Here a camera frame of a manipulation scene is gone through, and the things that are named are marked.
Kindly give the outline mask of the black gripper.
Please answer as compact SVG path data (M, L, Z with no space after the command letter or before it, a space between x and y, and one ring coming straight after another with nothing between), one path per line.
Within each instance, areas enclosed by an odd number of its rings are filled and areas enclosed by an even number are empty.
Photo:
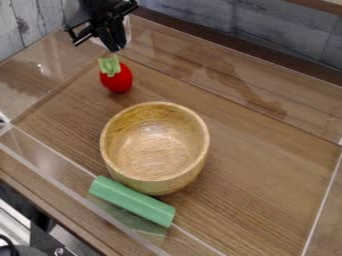
M137 0L77 0L79 8L65 20L64 31L79 46L89 38L100 38L111 52L125 47L123 20L139 8Z

